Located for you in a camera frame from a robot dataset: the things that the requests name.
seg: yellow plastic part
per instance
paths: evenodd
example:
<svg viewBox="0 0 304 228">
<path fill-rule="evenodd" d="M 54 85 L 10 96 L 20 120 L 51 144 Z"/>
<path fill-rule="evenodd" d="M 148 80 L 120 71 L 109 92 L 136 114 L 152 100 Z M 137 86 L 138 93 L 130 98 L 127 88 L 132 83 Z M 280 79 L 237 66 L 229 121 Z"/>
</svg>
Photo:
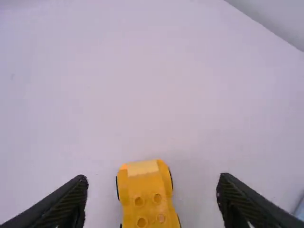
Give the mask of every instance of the yellow plastic part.
<svg viewBox="0 0 304 228">
<path fill-rule="evenodd" d="M 117 174 L 123 228 L 181 228 L 172 203 L 169 167 L 162 160 L 124 164 Z"/>
</svg>

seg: lego stud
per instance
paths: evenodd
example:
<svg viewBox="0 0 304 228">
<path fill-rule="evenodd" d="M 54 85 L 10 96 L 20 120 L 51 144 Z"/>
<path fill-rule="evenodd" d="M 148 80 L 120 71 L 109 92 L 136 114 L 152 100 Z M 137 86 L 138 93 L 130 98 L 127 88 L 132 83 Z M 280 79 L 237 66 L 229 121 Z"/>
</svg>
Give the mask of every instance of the lego stud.
<svg viewBox="0 0 304 228">
<path fill-rule="evenodd" d="M 134 200 L 135 206 L 141 207 L 143 205 L 143 199 L 141 197 L 136 197 Z"/>
<path fill-rule="evenodd" d="M 154 197 L 153 197 L 154 203 L 159 204 L 161 202 L 161 200 L 162 200 L 162 196 L 159 193 L 154 195 Z"/>
<path fill-rule="evenodd" d="M 165 220 L 166 220 L 166 216 L 165 216 L 165 215 L 159 214 L 159 215 L 157 216 L 157 221 L 158 221 L 159 223 L 164 223 Z"/>
<path fill-rule="evenodd" d="M 137 220 L 137 226 L 143 228 L 147 225 L 147 221 L 144 218 L 140 218 Z"/>
</svg>

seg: wheel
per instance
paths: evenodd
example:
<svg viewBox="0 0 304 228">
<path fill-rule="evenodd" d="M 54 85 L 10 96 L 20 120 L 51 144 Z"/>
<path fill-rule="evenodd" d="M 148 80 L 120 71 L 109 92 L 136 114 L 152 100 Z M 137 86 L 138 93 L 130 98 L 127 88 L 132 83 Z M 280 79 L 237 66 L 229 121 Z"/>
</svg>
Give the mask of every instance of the wheel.
<svg viewBox="0 0 304 228">
<path fill-rule="evenodd" d="M 117 192 L 117 198 L 119 200 L 119 192 L 118 192 L 118 185 L 117 185 L 117 176 L 116 176 L 116 192 Z"/>
<path fill-rule="evenodd" d="M 172 175 L 171 175 L 171 171 L 169 169 L 169 174 L 170 174 L 170 178 L 171 178 L 171 186 L 172 186 L 172 191 L 173 191 L 173 180 L 172 180 Z"/>
<path fill-rule="evenodd" d="M 181 228 L 181 221 L 180 221 L 180 217 L 179 217 L 179 215 L 177 215 L 177 218 L 179 219 L 180 228 Z"/>
</svg>

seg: white wall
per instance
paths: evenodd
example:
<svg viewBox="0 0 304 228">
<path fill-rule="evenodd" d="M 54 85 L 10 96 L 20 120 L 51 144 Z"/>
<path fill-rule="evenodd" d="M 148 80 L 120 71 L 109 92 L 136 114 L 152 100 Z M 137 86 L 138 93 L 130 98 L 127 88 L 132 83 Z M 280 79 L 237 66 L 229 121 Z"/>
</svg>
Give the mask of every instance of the white wall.
<svg viewBox="0 0 304 228">
<path fill-rule="evenodd" d="M 0 1 L 0 223 L 79 173 L 86 227 L 118 227 L 115 175 L 163 158 L 184 227 L 223 226 L 231 172 L 292 211 L 304 54 L 224 1 Z"/>
<path fill-rule="evenodd" d="M 304 51 L 303 0 L 226 0 L 297 49 Z"/>
</svg>

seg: black tire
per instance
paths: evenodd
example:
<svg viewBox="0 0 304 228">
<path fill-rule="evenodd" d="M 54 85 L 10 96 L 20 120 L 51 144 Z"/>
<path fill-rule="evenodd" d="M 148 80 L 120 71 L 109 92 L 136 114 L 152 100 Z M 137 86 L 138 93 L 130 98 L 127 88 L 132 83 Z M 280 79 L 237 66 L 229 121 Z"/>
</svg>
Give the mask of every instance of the black tire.
<svg viewBox="0 0 304 228">
<path fill-rule="evenodd" d="M 179 219 L 180 228 L 181 228 L 181 221 L 180 221 L 180 217 L 179 217 L 179 215 L 177 215 L 177 218 Z"/>
<path fill-rule="evenodd" d="M 169 174 L 170 174 L 170 178 L 171 178 L 171 186 L 172 186 L 172 191 L 173 191 L 173 179 L 172 179 L 172 175 L 171 175 L 170 169 L 169 169 Z"/>
<path fill-rule="evenodd" d="M 116 192 L 117 192 L 117 198 L 119 200 L 119 192 L 118 192 L 118 185 L 117 185 L 117 176 L 116 176 Z"/>
</svg>

